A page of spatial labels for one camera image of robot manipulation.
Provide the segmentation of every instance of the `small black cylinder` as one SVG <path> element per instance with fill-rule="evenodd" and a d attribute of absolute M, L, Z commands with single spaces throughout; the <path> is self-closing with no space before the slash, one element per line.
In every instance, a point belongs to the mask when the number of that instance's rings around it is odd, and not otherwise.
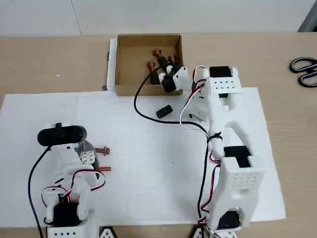
<path fill-rule="evenodd" d="M 162 109 L 157 111 L 157 117 L 159 119 L 163 118 L 164 116 L 170 114 L 173 111 L 173 108 L 170 105 L 163 107 Z"/>

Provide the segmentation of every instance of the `black component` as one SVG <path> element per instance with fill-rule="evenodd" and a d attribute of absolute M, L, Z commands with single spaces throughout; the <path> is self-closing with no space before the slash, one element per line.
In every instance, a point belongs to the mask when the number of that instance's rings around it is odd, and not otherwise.
<path fill-rule="evenodd" d="M 241 226 L 239 214 L 236 211 L 227 211 L 219 220 L 217 230 L 233 229 Z"/>
<path fill-rule="evenodd" d="M 161 84 L 166 93 L 170 93 L 176 90 L 176 85 L 174 83 L 173 76 L 164 76 L 164 79 L 162 80 Z"/>
<path fill-rule="evenodd" d="M 227 97 L 228 97 L 228 94 L 227 94 L 227 93 L 220 93 L 220 94 L 219 94 L 219 97 L 220 97 L 220 98 L 227 98 Z"/>
<path fill-rule="evenodd" d="M 158 73 L 150 72 L 150 82 L 151 84 L 160 84 Z"/>
<path fill-rule="evenodd" d="M 81 223 L 77 216 L 78 203 L 59 203 L 54 207 L 55 227 L 75 227 Z"/>
<path fill-rule="evenodd" d="M 86 139 L 87 131 L 80 125 L 55 127 L 41 130 L 38 142 L 43 146 L 79 143 Z"/>
<path fill-rule="evenodd" d="M 209 74 L 212 78 L 232 77 L 232 72 L 229 66 L 210 67 Z"/>
<path fill-rule="evenodd" d="M 159 119 L 163 118 L 164 116 L 167 116 L 168 114 L 172 113 L 173 108 L 171 105 L 167 105 L 166 107 L 163 107 L 162 109 L 157 111 L 157 117 Z"/>
<path fill-rule="evenodd" d="M 114 232 L 114 229 L 112 227 L 100 227 L 99 228 L 99 236 L 101 236 L 101 234 L 104 232 L 105 229 L 109 229 L 111 231 L 111 233 L 113 234 L 113 237 L 118 238 L 117 234 Z"/>
<path fill-rule="evenodd" d="M 228 146 L 224 148 L 224 153 L 226 157 L 236 157 L 240 168 L 251 167 L 248 160 L 251 154 L 246 146 Z"/>
<path fill-rule="evenodd" d="M 177 73 L 183 66 L 179 65 L 179 64 L 174 64 L 172 71 L 174 71 L 175 73 Z"/>
<path fill-rule="evenodd" d="M 62 182 L 64 180 L 64 178 L 60 178 L 59 180 L 55 181 L 54 183 L 57 184 L 59 182 Z"/>
<path fill-rule="evenodd" d="M 158 57 L 158 62 L 162 69 L 166 72 L 166 68 L 169 65 L 167 59 L 164 56 L 160 56 Z"/>

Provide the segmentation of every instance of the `white paper sheet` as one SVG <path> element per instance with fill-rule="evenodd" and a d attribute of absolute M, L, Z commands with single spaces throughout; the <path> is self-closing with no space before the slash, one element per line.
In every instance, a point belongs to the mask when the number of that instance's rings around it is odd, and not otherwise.
<path fill-rule="evenodd" d="M 284 219 L 283 197 L 258 91 L 245 88 L 244 92 L 266 167 L 252 220 Z M 185 100 L 183 96 L 140 97 L 137 105 L 140 111 L 155 117 L 158 109 L 170 104 L 174 112 L 164 120 L 177 120 Z M 206 149 L 204 134 L 140 117 L 133 109 L 132 97 L 92 92 L 6 95 L 0 113 L 0 227 L 35 226 L 27 197 L 28 174 L 45 149 L 38 144 L 37 133 L 56 122 L 83 125 L 91 143 L 111 148 L 109 156 L 100 156 L 100 163 L 112 166 L 112 171 L 106 174 L 107 183 L 96 191 L 93 201 L 101 225 L 196 222 Z M 224 132 L 224 139 L 229 134 Z M 40 221 L 45 214 L 41 188 L 59 178 L 53 173 L 55 155 L 53 148 L 32 180 Z M 208 196 L 211 170 L 209 167 L 202 201 Z"/>

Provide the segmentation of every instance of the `nut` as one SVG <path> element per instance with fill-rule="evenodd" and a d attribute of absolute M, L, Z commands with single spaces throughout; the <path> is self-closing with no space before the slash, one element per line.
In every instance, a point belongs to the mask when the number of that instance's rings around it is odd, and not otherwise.
<path fill-rule="evenodd" d="M 96 150 L 97 153 L 101 153 L 104 156 L 110 154 L 110 148 L 106 147 L 106 146 L 104 148 L 95 148 L 95 150 Z"/>
<path fill-rule="evenodd" d="M 155 65 L 156 65 L 156 63 L 153 60 L 148 61 L 148 68 L 149 68 L 150 72 L 154 71 Z"/>
<path fill-rule="evenodd" d="M 177 60 L 176 55 L 170 55 L 168 57 L 168 61 L 171 62 L 171 63 L 176 63 L 176 60 Z"/>
<path fill-rule="evenodd" d="M 159 58 L 162 57 L 162 50 L 160 48 L 154 49 L 154 55 Z"/>

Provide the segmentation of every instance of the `black cable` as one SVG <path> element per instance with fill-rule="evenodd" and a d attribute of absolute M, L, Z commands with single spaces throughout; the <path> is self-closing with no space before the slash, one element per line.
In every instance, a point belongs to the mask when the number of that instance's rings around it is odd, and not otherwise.
<path fill-rule="evenodd" d="M 154 72 L 158 71 L 160 68 L 162 68 L 162 66 L 157 67 Z M 140 116 L 142 116 L 145 119 L 151 120 L 151 121 L 155 121 L 158 123 L 163 123 L 163 124 L 180 124 L 179 121 L 165 121 L 165 120 L 158 120 L 155 118 L 151 118 L 149 116 L 146 116 L 144 114 L 142 114 L 138 109 L 137 109 L 137 98 L 138 95 L 140 94 L 141 89 L 143 88 L 144 84 L 147 82 L 147 80 L 150 78 L 150 75 L 148 75 L 143 82 L 141 83 L 138 91 L 135 94 L 134 97 L 134 102 L 133 102 L 133 106 L 134 106 L 134 110 L 137 112 L 137 114 L 139 114 Z M 199 129 L 201 129 L 202 131 L 204 131 L 207 134 L 207 131 L 199 124 L 195 123 L 195 122 L 191 122 L 191 121 L 182 121 L 182 124 L 190 124 L 190 125 L 194 125 L 197 126 Z M 201 211 L 200 211 L 200 203 L 202 200 L 202 196 L 203 196 L 203 191 L 204 191 L 204 185 L 205 185 L 205 180 L 206 180 L 206 171 L 207 171 L 207 161 L 208 161 L 208 143 L 207 143 L 207 148 L 206 148 L 206 154 L 205 154 L 205 162 L 204 162 L 204 174 L 203 174 L 203 180 L 202 180 L 202 184 L 201 184 L 201 188 L 200 188 L 200 194 L 199 194 L 199 199 L 198 199 L 198 203 L 197 203 L 197 209 L 198 209 L 198 215 L 199 218 L 202 217 Z"/>
<path fill-rule="evenodd" d="M 204 192 L 204 185 L 205 185 L 205 180 L 206 180 L 206 172 L 207 172 L 207 161 L 208 161 L 208 145 L 206 147 L 206 153 L 205 153 L 205 161 L 204 161 L 204 173 L 203 173 L 203 179 L 202 179 L 202 184 L 200 186 L 200 193 L 199 193 L 199 198 L 197 202 L 197 210 L 198 210 L 198 215 L 199 218 L 202 217 L 201 211 L 200 211 L 200 203 L 203 197 L 203 192 Z"/>
<path fill-rule="evenodd" d="M 162 66 L 159 66 L 157 67 L 154 72 L 158 71 L 160 68 L 162 68 Z M 134 97 L 134 102 L 133 102 L 133 106 L 134 106 L 134 110 L 137 112 L 137 114 L 139 114 L 140 116 L 142 116 L 143 118 L 145 119 L 148 119 L 148 120 L 151 120 L 151 121 L 155 121 L 155 122 L 158 122 L 158 123 L 163 123 L 163 124 L 179 124 L 179 121 L 166 121 L 166 120 L 158 120 L 158 119 L 155 119 L 155 118 L 151 118 L 149 116 L 146 116 L 144 114 L 142 114 L 138 109 L 137 109 L 137 98 L 140 94 L 140 91 L 141 89 L 143 88 L 144 84 L 147 82 L 147 80 L 150 78 L 150 75 L 148 75 L 144 80 L 143 82 L 141 83 L 137 93 L 135 94 L 135 97 Z M 197 126 L 199 129 L 201 129 L 203 132 L 207 133 L 206 130 L 199 124 L 195 123 L 195 122 L 191 122 L 191 121 L 182 121 L 182 124 L 190 124 L 190 125 L 194 125 L 194 126 Z"/>
<path fill-rule="evenodd" d="M 48 148 L 46 148 L 46 150 L 42 153 L 42 155 L 38 158 L 38 160 L 35 162 L 35 164 L 33 165 L 31 171 L 30 171 L 30 175 L 29 175 L 29 180 L 28 180 L 28 195 L 29 195 L 29 202 L 30 202 L 30 205 L 31 205 L 31 208 L 32 208 L 32 211 L 33 211 L 33 214 L 34 214 L 34 217 L 35 217 L 35 220 L 36 220 L 36 224 L 37 224 L 37 227 L 38 227 L 38 230 L 39 230 L 39 233 L 40 233 L 40 237 L 41 238 L 44 238 L 43 236 L 43 232 L 42 232 L 42 229 L 41 229 L 41 226 L 40 226 L 40 222 L 39 222 L 39 219 L 38 219 L 38 216 L 36 214 L 36 211 L 35 211 L 35 208 L 34 208 L 34 205 L 33 205 L 33 202 L 32 202 L 32 198 L 31 198 L 31 178 L 32 178 L 32 174 L 36 168 L 36 166 L 38 165 L 38 163 L 43 159 L 43 157 L 45 156 L 45 154 L 50 151 L 52 146 L 49 146 Z"/>

